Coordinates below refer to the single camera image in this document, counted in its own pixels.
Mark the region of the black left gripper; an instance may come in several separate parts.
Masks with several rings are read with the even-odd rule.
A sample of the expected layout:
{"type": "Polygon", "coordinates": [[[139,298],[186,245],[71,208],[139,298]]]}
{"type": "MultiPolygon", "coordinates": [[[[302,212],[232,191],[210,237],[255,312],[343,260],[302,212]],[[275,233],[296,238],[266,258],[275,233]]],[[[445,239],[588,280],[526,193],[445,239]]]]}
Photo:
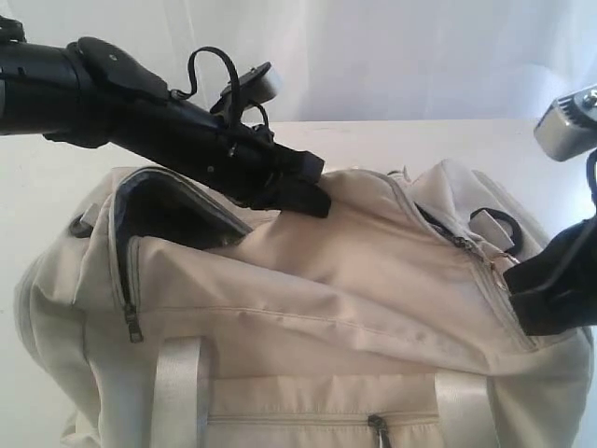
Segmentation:
{"type": "Polygon", "coordinates": [[[200,127],[200,182],[234,203],[326,218],[331,199],[318,186],[325,161],[274,141],[268,126],[200,127]]]}

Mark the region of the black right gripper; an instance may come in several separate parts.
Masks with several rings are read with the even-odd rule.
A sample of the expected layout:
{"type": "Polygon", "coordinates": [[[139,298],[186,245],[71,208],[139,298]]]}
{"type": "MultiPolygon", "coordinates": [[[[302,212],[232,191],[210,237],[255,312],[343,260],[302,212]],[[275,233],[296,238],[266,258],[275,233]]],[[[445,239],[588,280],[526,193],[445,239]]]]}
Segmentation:
{"type": "Polygon", "coordinates": [[[575,226],[567,242],[551,242],[538,255],[503,274],[512,294],[535,289],[551,278],[558,293],[526,291],[512,308],[528,336],[551,336],[596,324],[596,217],[575,226]]]}

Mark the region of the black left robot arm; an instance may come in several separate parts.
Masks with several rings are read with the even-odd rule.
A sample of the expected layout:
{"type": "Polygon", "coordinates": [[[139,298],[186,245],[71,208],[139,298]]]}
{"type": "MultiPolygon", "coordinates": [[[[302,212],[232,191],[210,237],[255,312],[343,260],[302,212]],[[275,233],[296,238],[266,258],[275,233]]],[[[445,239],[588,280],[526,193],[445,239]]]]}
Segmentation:
{"type": "Polygon", "coordinates": [[[248,126],[278,92],[270,63],[239,74],[221,55],[228,85],[210,109],[189,58],[188,91],[170,88],[126,51],[85,36],[64,48],[35,45],[19,21],[1,20],[1,132],[97,148],[115,144],[214,189],[253,210],[325,217],[329,196],[318,183],[324,162],[278,144],[267,121],[248,126]]]}

